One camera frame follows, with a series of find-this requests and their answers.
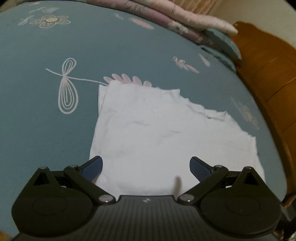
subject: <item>white cloth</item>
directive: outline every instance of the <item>white cloth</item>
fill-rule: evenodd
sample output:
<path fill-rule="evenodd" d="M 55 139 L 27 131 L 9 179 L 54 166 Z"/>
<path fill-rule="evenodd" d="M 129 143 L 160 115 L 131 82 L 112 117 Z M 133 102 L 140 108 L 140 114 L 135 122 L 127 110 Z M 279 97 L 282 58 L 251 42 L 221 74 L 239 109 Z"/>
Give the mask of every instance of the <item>white cloth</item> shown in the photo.
<path fill-rule="evenodd" d="M 199 183 L 189 169 L 193 156 L 231 171 L 252 166 L 265 179 L 255 137 L 180 90 L 111 81 L 99 86 L 98 108 L 90 158 L 102 157 L 96 185 L 116 198 L 182 194 Z"/>

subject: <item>striped curtain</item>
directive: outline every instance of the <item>striped curtain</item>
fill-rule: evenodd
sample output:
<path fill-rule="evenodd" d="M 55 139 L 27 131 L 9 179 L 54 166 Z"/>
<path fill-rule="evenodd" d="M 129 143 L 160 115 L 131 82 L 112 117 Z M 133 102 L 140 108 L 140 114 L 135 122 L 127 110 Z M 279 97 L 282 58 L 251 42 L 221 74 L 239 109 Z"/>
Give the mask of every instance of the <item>striped curtain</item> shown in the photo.
<path fill-rule="evenodd" d="M 199 14 L 207 14 L 216 0 L 170 0 L 183 9 Z"/>

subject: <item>teal fabric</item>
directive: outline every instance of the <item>teal fabric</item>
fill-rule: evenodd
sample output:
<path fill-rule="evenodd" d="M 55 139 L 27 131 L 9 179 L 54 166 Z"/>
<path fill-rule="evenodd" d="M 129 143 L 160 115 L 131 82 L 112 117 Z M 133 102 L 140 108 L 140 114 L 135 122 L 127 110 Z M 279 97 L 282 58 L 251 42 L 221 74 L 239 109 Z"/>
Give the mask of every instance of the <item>teal fabric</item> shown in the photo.
<path fill-rule="evenodd" d="M 214 50 L 212 48 L 209 48 L 208 46 L 200 45 L 201 49 L 207 51 L 211 55 L 215 56 L 218 60 L 220 60 L 227 68 L 231 69 L 233 72 L 237 72 L 237 69 L 235 68 L 234 63 L 227 58 L 224 54 L 220 53 L 217 50 Z"/>
<path fill-rule="evenodd" d="M 226 34 L 214 28 L 207 28 L 204 33 L 217 45 L 222 48 L 222 51 L 228 56 L 242 60 L 238 46 Z"/>
<path fill-rule="evenodd" d="M 104 82 L 104 76 L 125 73 L 153 87 L 179 88 L 183 97 L 207 109 L 227 110 L 244 131 L 256 136 L 266 183 L 284 198 L 285 175 L 270 131 L 242 81 L 222 62 L 179 34 L 125 12 L 73 1 L 32 4 L 0 14 L 1 231 L 17 234 L 11 207 L 39 166 L 62 170 L 89 159 L 98 83 L 70 79 L 79 102 L 75 111 L 63 114 L 58 107 L 62 76 L 46 68 L 62 74 L 67 58 L 77 61 L 68 77 Z M 41 7 L 59 9 L 29 13 Z M 50 28 L 30 24 L 48 14 L 59 21 L 68 16 L 71 23 Z M 175 56 L 199 73 L 181 68 Z"/>

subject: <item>wooden headboard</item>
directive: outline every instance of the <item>wooden headboard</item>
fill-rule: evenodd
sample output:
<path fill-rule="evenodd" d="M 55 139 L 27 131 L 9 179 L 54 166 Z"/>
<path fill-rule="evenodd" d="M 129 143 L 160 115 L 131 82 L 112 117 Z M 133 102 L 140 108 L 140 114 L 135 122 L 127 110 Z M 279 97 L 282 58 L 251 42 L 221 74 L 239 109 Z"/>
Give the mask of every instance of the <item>wooden headboard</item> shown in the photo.
<path fill-rule="evenodd" d="M 254 25 L 236 22 L 237 72 L 256 100 L 282 159 L 288 194 L 296 192 L 296 49 Z"/>

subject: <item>yellow flower center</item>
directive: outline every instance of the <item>yellow flower center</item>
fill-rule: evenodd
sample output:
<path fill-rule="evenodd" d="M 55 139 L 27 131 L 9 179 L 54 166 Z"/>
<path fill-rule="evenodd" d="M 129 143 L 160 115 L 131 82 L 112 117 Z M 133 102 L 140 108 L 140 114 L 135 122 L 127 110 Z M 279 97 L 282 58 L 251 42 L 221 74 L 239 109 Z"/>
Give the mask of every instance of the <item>yellow flower center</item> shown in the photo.
<path fill-rule="evenodd" d="M 45 21 L 48 22 L 48 23 L 52 23 L 52 22 L 56 22 L 58 20 L 59 20 L 58 18 L 48 18 Z"/>

